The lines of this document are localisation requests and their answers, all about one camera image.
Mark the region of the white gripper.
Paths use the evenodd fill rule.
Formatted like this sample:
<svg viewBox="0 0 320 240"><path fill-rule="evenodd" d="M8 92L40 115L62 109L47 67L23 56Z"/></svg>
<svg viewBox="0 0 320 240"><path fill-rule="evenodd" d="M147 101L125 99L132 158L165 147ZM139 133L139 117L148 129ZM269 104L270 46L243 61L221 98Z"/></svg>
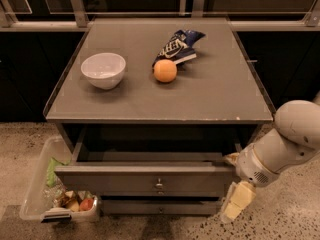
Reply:
<svg viewBox="0 0 320 240"><path fill-rule="evenodd" d="M256 197L255 187L266 187L277 180L279 175L262 164L256 155L253 144L247 146L240 153L225 155L223 159L230 165L236 165L237 175L244 180L239 183L233 182L230 185L221 207L221 221L230 223L254 200Z"/></svg>

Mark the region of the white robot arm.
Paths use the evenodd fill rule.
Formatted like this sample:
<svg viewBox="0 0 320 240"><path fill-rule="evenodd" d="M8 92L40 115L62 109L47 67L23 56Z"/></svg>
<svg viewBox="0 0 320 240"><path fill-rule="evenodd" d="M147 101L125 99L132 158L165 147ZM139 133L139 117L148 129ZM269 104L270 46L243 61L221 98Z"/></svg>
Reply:
<svg viewBox="0 0 320 240"><path fill-rule="evenodd" d="M258 187L276 181L286 169L312 160L320 151L320 94L311 101L284 103L274 115L274 128L259 140L225 157L239 176L223 199L220 218L234 221L256 197Z"/></svg>

